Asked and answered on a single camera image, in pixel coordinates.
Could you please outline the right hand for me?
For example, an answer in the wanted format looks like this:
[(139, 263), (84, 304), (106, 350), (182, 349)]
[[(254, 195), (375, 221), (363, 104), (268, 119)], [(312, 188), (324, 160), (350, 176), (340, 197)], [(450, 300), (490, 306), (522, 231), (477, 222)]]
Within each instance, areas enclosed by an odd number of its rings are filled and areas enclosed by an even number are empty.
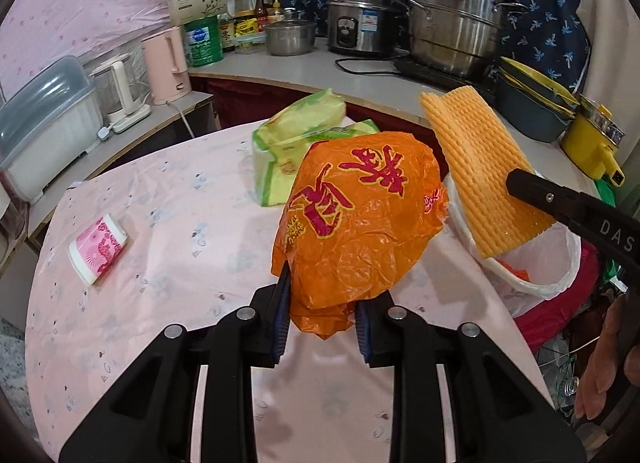
[(605, 407), (606, 392), (614, 383), (620, 367), (617, 334), (622, 325), (624, 308), (624, 296), (617, 298), (608, 308), (596, 348), (591, 353), (586, 371), (579, 381), (574, 411), (576, 419), (586, 417), (592, 420)]

